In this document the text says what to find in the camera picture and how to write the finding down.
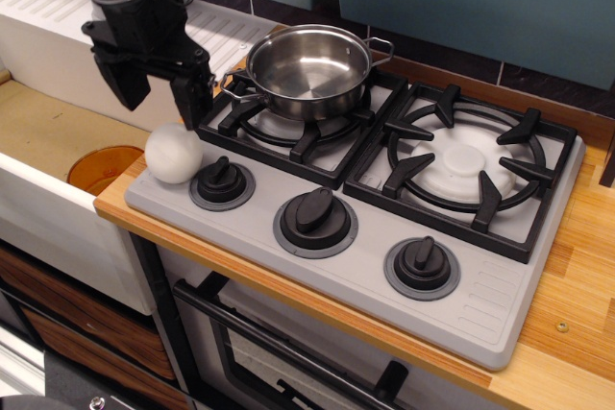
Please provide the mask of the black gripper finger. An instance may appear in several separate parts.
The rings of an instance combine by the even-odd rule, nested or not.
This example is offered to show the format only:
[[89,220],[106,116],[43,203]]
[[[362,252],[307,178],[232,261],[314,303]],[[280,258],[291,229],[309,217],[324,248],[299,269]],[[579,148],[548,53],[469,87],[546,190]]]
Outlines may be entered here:
[[213,75],[177,76],[170,87],[188,131],[198,128],[213,107]]
[[111,60],[94,55],[99,71],[122,106],[135,110],[148,96],[151,87],[147,73],[131,60]]

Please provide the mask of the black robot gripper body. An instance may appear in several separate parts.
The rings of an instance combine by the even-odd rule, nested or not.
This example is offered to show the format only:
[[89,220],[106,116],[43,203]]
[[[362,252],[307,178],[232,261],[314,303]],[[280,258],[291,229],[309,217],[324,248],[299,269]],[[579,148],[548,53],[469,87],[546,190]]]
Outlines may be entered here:
[[92,53],[131,60],[147,73],[171,81],[177,76],[212,74],[209,53],[185,31],[191,0],[92,0],[100,18],[82,31]]

